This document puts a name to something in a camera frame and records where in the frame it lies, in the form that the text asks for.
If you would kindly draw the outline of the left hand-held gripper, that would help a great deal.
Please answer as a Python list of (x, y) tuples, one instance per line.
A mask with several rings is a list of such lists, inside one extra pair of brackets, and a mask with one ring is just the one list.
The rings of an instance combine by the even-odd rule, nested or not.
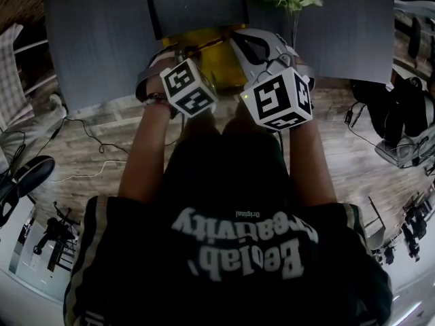
[[(135, 95), (143, 104), (164, 103), (171, 108), (171, 117), (178, 113), (194, 117), (208, 109), (214, 110), (218, 102), (215, 88), (195, 62), (201, 60), (199, 46), (170, 45), (158, 54), (137, 78)], [(165, 94), (146, 93), (146, 80), (159, 75)]]

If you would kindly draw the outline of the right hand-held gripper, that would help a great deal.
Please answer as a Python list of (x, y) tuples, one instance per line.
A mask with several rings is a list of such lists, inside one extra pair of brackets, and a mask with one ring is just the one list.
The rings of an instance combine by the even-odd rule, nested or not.
[(291, 48), (283, 53), (284, 43), (276, 34), (239, 29), (237, 35), (230, 36), (230, 44), (246, 78), (253, 79), (245, 85), (240, 99), (257, 125), (282, 131), (313, 119), (312, 79), (301, 73), (308, 68), (296, 63)]

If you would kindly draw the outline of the person's left forearm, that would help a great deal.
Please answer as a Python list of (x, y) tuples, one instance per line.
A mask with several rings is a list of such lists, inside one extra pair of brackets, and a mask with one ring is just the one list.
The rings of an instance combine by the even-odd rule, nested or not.
[(155, 199), (164, 173), (170, 116), (169, 108), (163, 104), (150, 104), (144, 109), (120, 181), (119, 197), (143, 204)]

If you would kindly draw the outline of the person's right forearm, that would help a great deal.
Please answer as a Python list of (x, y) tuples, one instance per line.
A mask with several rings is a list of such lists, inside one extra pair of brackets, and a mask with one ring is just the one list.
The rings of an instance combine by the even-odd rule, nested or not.
[(314, 120), (290, 130), (290, 178), (301, 206), (337, 202), (324, 147)]

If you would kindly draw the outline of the person's left hand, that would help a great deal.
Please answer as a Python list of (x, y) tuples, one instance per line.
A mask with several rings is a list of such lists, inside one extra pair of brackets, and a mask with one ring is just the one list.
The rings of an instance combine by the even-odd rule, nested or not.
[(151, 94), (165, 94), (164, 85), (159, 75), (147, 78), (146, 80), (146, 93)]

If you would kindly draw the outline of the black rectangular tray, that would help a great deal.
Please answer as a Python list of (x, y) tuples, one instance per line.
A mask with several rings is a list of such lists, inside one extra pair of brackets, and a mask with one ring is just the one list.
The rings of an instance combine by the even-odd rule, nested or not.
[(147, 0), (157, 40), (201, 29), (246, 24), (246, 0)]

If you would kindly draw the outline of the person's right leg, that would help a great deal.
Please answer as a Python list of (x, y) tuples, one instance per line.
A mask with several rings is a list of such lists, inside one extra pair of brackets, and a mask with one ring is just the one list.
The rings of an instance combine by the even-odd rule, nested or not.
[(257, 125), (243, 101), (239, 101), (234, 117), (227, 123), (222, 134), (271, 134), (266, 128)]

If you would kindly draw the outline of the person's leg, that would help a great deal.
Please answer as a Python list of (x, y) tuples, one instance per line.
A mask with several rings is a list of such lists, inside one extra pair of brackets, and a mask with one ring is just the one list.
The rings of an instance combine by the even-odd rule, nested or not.
[(234, 117), (227, 123), (222, 134), (271, 134), (266, 128), (257, 125), (243, 101), (239, 101)]
[(182, 130), (181, 139), (196, 139), (219, 134), (214, 115), (210, 111), (204, 111), (188, 119)]

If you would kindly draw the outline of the person's left leg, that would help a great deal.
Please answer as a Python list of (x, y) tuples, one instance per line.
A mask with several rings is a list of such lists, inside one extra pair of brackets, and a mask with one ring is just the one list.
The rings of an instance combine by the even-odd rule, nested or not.
[(210, 111), (204, 111), (188, 119), (182, 130), (181, 139), (196, 139), (219, 134), (214, 115)]

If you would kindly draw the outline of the person's black shorts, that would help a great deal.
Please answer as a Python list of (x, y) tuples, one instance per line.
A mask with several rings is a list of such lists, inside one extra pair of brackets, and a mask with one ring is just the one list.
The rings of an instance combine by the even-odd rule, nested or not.
[(164, 172), (157, 204), (176, 216), (263, 221), (292, 211), (290, 178), (279, 142), (261, 133), (213, 134), (182, 141)]

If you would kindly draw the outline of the black backpack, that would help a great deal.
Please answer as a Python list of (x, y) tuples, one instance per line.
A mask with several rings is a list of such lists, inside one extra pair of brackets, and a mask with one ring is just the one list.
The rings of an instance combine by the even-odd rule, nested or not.
[(386, 84), (352, 80), (351, 90), (356, 101), (365, 104), (376, 133), (392, 145), (402, 135), (418, 137), (435, 124), (435, 71), (421, 86), (418, 77), (402, 77), (391, 71), (389, 90)]

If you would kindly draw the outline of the black office chair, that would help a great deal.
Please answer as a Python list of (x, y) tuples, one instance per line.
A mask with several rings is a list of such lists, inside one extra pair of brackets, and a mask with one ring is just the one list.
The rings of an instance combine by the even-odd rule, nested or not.
[(427, 35), (430, 38), (428, 60), (435, 70), (435, 0), (394, 0), (394, 9), (413, 16), (411, 25), (397, 18), (394, 21), (395, 29), (409, 37), (408, 55), (413, 60), (417, 59), (421, 36)]

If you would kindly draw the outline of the grey plaid cloth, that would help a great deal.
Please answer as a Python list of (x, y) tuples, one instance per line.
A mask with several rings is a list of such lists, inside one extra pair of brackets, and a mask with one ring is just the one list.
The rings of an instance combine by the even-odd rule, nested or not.
[(22, 89), (14, 55), (14, 42), (22, 31), (21, 24), (12, 24), (0, 35), (0, 129), (34, 116), (33, 107)]

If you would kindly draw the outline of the grey bag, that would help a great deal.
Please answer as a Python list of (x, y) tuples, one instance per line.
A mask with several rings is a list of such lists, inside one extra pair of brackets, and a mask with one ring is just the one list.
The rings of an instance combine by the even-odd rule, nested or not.
[(396, 146), (382, 140), (375, 146), (375, 152), (399, 169), (419, 166), (435, 155), (435, 126), (424, 130), (418, 137), (403, 134)]

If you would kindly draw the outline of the black equipment stands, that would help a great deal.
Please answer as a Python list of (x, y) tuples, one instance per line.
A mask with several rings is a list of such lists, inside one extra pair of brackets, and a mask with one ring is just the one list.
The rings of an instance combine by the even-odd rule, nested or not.
[(420, 257), (420, 242), (428, 232), (428, 222), (435, 216), (435, 188), (426, 193), (417, 192), (402, 207), (402, 220), (396, 226), (394, 235), (387, 239), (380, 249), (372, 251), (375, 259), (384, 266), (394, 263), (395, 252), (402, 243), (408, 256), (415, 262)]

